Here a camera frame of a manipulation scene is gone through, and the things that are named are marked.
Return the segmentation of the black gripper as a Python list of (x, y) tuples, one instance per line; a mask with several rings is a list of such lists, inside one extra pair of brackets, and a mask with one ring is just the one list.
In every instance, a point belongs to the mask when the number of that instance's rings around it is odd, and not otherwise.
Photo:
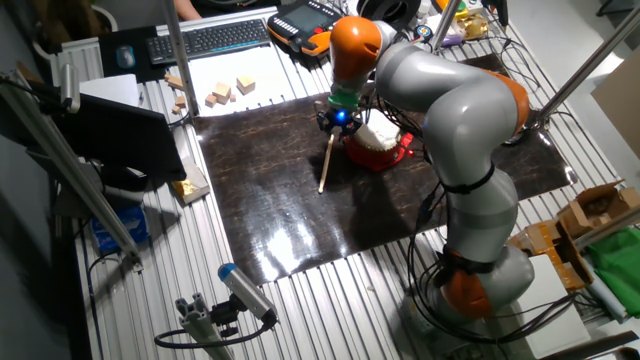
[(316, 121), (327, 140), (333, 136), (333, 131), (338, 129), (338, 139), (343, 145), (346, 145), (351, 135), (355, 134), (363, 125), (362, 120), (353, 111), (333, 106), (329, 106), (326, 110), (318, 110)]

